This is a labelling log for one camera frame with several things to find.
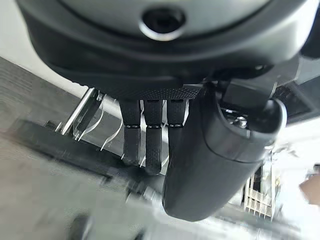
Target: black plastic housing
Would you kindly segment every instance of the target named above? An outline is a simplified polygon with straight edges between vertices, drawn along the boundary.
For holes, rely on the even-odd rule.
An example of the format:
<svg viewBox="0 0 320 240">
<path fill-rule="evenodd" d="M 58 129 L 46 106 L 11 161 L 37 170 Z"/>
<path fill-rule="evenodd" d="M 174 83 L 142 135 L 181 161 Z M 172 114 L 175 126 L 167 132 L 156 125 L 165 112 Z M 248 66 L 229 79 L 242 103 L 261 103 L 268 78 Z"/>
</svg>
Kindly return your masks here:
<svg viewBox="0 0 320 240">
<path fill-rule="evenodd" d="M 275 65 L 305 43 L 314 0 L 271 1 L 224 31 L 158 42 L 102 28 L 58 0 L 17 0 L 40 58 L 116 99 L 193 99 L 212 70 Z"/>
<path fill-rule="evenodd" d="M 266 115 L 248 121 L 254 130 L 242 129 L 225 119 L 213 86 L 201 90 L 170 158 L 162 198 L 167 214 L 203 220 L 244 185 L 287 122 L 282 103 L 271 100 L 268 105 Z"/>
</svg>

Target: white wall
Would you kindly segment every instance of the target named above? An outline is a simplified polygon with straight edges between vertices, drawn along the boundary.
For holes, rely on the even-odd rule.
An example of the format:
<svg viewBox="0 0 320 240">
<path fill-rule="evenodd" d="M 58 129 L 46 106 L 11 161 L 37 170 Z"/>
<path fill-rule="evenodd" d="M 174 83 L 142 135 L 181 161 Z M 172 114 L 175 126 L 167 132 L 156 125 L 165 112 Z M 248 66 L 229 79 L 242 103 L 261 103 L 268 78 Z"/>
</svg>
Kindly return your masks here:
<svg viewBox="0 0 320 240">
<path fill-rule="evenodd" d="M 0 57 L 78 97 L 87 89 L 61 77 L 40 60 L 29 41 L 25 22 L 14 0 L 0 0 Z"/>
</svg>

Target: circular hole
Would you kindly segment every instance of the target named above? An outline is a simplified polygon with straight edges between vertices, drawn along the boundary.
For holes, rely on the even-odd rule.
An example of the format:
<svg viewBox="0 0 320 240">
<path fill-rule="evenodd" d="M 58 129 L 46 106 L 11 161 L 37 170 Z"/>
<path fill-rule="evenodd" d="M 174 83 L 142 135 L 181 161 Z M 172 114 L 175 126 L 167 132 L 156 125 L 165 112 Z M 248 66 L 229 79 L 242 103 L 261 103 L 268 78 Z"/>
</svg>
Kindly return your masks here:
<svg viewBox="0 0 320 240">
<path fill-rule="evenodd" d="M 142 20 L 150 30 L 158 34 L 169 34 L 181 28 L 186 18 L 180 10 L 158 8 L 148 10 Z"/>
</svg>

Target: textured rubber grip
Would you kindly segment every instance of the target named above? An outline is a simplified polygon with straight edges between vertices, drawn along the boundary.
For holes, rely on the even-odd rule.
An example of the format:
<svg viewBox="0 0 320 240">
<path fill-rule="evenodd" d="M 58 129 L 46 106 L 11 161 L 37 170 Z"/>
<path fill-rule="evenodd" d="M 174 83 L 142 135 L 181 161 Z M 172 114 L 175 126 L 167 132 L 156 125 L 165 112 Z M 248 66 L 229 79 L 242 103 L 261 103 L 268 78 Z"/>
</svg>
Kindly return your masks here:
<svg viewBox="0 0 320 240">
<path fill-rule="evenodd" d="M 160 126 L 162 122 L 162 100 L 143 101 L 145 123 Z"/>
<path fill-rule="evenodd" d="M 141 108 L 139 100 L 120 100 L 121 114 L 124 125 L 140 125 Z"/>
<path fill-rule="evenodd" d="M 182 130 L 183 130 L 182 126 L 168 128 L 169 158 L 171 158 L 173 156 L 174 150 L 177 148 L 177 145 L 180 141 Z"/>
<path fill-rule="evenodd" d="M 162 153 L 162 128 L 146 129 L 145 139 L 145 170 L 150 175 L 157 175 L 161 172 Z"/>
<path fill-rule="evenodd" d="M 168 100 L 166 102 L 168 124 L 182 124 L 185 120 L 186 100 Z"/>
<path fill-rule="evenodd" d="M 141 129 L 124 128 L 122 161 L 126 165 L 138 165 L 140 160 Z"/>
</svg>

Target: gray surface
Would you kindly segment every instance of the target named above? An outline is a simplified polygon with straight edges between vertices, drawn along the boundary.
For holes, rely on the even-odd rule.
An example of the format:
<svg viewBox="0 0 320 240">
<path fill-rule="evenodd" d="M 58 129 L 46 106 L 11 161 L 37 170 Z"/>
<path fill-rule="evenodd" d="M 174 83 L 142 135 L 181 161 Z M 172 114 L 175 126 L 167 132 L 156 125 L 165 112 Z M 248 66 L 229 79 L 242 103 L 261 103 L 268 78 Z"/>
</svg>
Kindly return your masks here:
<svg viewBox="0 0 320 240">
<path fill-rule="evenodd" d="M 41 125 L 49 120 L 65 123 L 79 100 L 78 97 L 0 57 L 0 132 L 5 132 L 17 118 L 28 119 Z M 99 119 L 100 114 L 101 110 L 96 113 L 90 125 Z M 98 127 L 83 139 L 102 146 L 105 139 L 119 128 L 120 122 L 117 117 L 104 112 Z M 142 131 L 141 159 L 145 155 L 145 137 L 146 133 Z M 122 128 L 105 149 L 121 156 L 123 142 Z M 162 159 L 167 156 L 168 144 L 163 143 Z"/>
<path fill-rule="evenodd" d="M 0 233 L 5 240 L 63 240 L 77 213 L 96 218 L 92 239 L 133 239 L 150 213 L 125 203 L 126 183 L 102 179 L 8 141 L 6 130 L 18 118 L 39 124 L 65 121 L 78 98 L 0 58 Z M 105 114 L 103 125 L 89 136 L 100 143 L 119 127 L 120 120 Z M 122 137 L 112 141 L 114 152 Z"/>
</svg>

